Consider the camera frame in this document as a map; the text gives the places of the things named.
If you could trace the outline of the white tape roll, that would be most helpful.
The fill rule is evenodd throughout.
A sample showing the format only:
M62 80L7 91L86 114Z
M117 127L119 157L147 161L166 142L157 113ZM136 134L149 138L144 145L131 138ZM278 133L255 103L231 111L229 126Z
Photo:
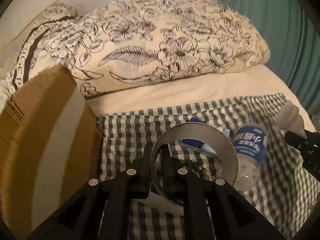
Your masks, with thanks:
M194 139L212 147L217 156L206 155L195 152L180 145L182 139ZM153 146L150 164L151 178L155 192L172 204L181 206L182 201L169 197L164 187L164 178L157 174L161 167L161 148L168 148L169 156L181 162L186 169L192 169L198 176L202 169L206 168L210 179L222 177L232 186L235 185L238 175L238 158L235 148L231 142L218 129L198 122L185 122L166 130Z

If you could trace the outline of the green checkered cloth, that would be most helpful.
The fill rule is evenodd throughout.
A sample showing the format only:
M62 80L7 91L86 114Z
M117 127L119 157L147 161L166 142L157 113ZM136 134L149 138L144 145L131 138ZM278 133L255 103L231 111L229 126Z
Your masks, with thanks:
M317 200L319 182L302 166L300 153L286 144L274 118L287 99L281 93L240 96L224 100L115 111L100 115L104 132L100 180L114 178L143 155L169 128L196 119L221 129L232 138L244 124L259 124L266 140L264 154L240 158L236 188L286 239L293 239Z

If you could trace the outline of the clear water bottle blue label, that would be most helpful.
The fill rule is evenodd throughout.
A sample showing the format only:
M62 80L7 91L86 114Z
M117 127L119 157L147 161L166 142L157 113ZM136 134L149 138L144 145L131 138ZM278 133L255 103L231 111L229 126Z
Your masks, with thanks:
M249 122L241 125L233 139L238 158L238 175L234 187L251 191L261 177L261 166L266 158L268 133L262 124Z

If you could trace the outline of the blue white toothpaste tube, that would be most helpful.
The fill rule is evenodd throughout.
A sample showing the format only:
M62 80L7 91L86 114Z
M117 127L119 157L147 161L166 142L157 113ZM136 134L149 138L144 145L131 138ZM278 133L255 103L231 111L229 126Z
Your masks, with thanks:
M202 121L197 118L191 118L189 122L198 122L198 123L210 125L218 129L220 132L222 132L228 139L233 138L233 132L230 129L222 127L221 125L216 125L214 124L213 121ZM195 152L200 152L200 153L204 153L206 155L211 155L211 156L217 156L217 153L212 147L198 140L182 139L180 141L180 145L187 149L193 150Z

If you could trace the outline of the cream bed sheet mattress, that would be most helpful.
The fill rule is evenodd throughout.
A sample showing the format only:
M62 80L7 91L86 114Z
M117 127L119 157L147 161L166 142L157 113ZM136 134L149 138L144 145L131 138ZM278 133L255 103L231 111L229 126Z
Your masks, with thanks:
M311 119L299 100L274 72L263 64L240 73L206 74L155 85L121 90L96 98L88 104L96 115L145 109L183 106L236 96L256 96L282 93L299 108L305 129L315 131Z

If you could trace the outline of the brown cardboard box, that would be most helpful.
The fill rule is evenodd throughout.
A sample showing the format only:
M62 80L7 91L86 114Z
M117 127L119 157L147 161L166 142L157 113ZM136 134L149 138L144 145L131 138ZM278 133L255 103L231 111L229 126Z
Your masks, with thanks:
M95 178L103 132L70 70L29 80L1 111L1 215L17 239Z

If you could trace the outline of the teal curtain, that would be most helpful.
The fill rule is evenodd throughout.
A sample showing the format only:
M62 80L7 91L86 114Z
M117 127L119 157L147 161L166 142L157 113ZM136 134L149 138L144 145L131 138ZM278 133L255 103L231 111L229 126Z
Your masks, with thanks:
M267 67L307 113L319 113L319 35L296 0L220 0L247 16L267 42Z

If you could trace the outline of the light green towel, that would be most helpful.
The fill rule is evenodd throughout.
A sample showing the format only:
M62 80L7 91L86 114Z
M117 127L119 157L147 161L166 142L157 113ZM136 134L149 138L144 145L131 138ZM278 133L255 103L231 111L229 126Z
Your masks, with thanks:
M10 92L9 90L3 86L0 85L0 112L3 110L7 99L10 97Z

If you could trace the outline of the floral rolled duvet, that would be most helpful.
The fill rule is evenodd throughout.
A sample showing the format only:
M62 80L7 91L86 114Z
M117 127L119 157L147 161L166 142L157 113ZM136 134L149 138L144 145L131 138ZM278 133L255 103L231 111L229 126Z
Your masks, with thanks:
M51 27L36 64L65 65L90 97L242 72L269 58L250 20L217 0L113 0L77 22Z

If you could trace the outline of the floral pillow with dark band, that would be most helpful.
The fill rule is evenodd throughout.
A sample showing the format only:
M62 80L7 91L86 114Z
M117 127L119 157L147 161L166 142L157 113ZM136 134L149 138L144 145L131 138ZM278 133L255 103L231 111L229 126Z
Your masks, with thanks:
M36 50L50 30L60 31L63 24L78 19L75 7L58 2L41 12L17 39L1 49L1 85L14 94L29 80L36 61Z

